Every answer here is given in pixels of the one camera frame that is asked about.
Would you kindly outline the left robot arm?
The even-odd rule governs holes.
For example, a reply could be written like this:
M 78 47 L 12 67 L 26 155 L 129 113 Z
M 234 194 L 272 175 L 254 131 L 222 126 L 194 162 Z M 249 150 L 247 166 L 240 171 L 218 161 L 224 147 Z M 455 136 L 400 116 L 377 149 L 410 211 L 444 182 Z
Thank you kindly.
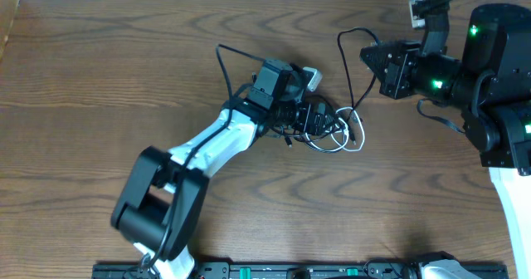
M 188 241 L 197 226 L 207 186 L 232 157 L 275 127 L 324 129 L 323 113 L 305 101 L 322 73 L 267 59 L 251 83 L 222 106 L 217 119 L 187 143 L 143 150 L 118 198 L 110 223 L 143 254 L 125 277 L 186 278 L 195 261 Z

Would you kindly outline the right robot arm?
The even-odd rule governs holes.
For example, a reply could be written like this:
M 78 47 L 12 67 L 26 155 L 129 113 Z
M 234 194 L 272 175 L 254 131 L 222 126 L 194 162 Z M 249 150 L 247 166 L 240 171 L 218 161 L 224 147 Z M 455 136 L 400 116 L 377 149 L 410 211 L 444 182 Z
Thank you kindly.
M 425 14 L 422 41 L 379 42 L 360 51 L 394 100 L 422 95 L 454 107 L 488 168 L 508 224 L 517 275 L 530 276 L 530 11 L 508 3 L 475 8 L 463 56 L 446 55 L 447 10 Z

